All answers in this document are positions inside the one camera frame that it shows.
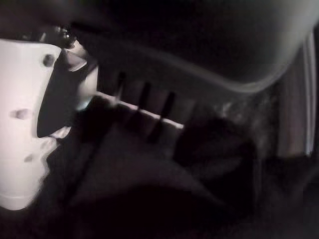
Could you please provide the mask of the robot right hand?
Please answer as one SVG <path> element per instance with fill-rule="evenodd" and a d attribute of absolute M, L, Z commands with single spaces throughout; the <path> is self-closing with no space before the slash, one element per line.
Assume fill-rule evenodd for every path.
<path fill-rule="evenodd" d="M 319 20 L 316 0 L 3 0 L 0 205 L 38 194 L 55 133 L 116 78 L 206 103 L 258 93 Z"/>

